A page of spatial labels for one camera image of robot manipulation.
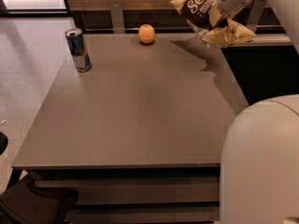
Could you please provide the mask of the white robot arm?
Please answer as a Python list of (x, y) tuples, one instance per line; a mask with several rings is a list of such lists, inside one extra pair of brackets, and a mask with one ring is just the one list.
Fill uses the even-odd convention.
[[(220, 19), (249, 0), (217, 0)], [(299, 51), (299, 0), (267, 0)], [(298, 224), (299, 95), (249, 106), (232, 123), (223, 145), (220, 224)]]

